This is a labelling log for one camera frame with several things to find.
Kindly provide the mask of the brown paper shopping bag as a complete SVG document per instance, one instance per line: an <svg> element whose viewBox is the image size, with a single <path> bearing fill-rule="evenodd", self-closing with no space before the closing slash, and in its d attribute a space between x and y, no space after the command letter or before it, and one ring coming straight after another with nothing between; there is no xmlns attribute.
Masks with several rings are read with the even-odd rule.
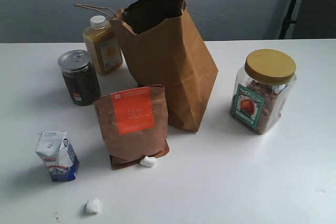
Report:
<svg viewBox="0 0 336 224"><path fill-rule="evenodd" d="M109 16L128 70L141 87L165 87L168 123L197 132L218 69L186 8L186 0L138 0Z"/></svg>

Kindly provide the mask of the brown pouch with orange label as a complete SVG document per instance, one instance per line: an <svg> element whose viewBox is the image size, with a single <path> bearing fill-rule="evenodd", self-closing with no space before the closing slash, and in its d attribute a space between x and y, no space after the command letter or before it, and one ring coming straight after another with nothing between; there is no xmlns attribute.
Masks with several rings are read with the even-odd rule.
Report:
<svg viewBox="0 0 336 224"><path fill-rule="evenodd" d="M108 94L93 105L113 170L137 165L146 156L159 158L170 151L163 85Z"/></svg>

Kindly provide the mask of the white foam peanut near pouch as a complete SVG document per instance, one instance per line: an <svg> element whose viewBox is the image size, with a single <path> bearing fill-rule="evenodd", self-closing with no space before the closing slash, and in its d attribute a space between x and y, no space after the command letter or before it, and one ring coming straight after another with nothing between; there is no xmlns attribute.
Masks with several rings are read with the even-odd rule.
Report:
<svg viewBox="0 0 336 224"><path fill-rule="evenodd" d="M156 164L156 158L152 156L145 156L140 160L140 165L151 168Z"/></svg>

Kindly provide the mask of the yellow juice bottle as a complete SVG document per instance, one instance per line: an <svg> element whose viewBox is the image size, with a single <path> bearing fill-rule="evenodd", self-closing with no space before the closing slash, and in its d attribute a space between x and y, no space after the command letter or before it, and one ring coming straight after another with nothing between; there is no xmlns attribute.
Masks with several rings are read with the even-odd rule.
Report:
<svg viewBox="0 0 336 224"><path fill-rule="evenodd" d="M91 17L82 35L97 74L108 75L123 64L118 40L104 16Z"/></svg>

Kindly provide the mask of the clear nut jar yellow lid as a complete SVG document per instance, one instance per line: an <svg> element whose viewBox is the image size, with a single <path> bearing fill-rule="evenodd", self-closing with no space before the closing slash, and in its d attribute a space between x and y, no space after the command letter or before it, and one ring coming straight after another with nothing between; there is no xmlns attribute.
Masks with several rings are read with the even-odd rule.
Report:
<svg viewBox="0 0 336 224"><path fill-rule="evenodd" d="M231 116L256 134L266 133L281 118L295 81L296 63L286 53L251 52L236 75Z"/></svg>

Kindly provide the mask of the dark can with pull-tab lid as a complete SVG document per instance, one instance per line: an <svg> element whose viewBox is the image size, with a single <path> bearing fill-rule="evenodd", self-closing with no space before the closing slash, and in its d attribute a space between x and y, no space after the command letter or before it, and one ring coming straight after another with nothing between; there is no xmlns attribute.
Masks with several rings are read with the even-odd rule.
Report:
<svg viewBox="0 0 336 224"><path fill-rule="evenodd" d="M87 51L68 51L59 57L58 65L74 104L88 106L100 98L98 78Z"/></svg>

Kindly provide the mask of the small white blue milk carton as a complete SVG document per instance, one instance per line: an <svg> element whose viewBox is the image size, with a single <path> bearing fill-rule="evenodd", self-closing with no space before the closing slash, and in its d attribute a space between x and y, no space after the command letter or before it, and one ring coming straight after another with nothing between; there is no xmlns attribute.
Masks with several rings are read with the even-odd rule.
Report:
<svg viewBox="0 0 336 224"><path fill-rule="evenodd" d="M47 167L52 181L76 179L79 160L66 131L43 131L35 152Z"/></svg>

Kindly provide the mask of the white foam peanut front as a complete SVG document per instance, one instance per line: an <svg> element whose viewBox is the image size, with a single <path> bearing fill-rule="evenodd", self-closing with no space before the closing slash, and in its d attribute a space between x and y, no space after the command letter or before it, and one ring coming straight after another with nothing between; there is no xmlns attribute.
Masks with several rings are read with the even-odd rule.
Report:
<svg viewBox="0 0 336 224"><path fill-rule="evenodd" d="M95 199L88 199L86 206L85 206L85 212L89 214L98 214L100 211L100 200Z"/></svg>

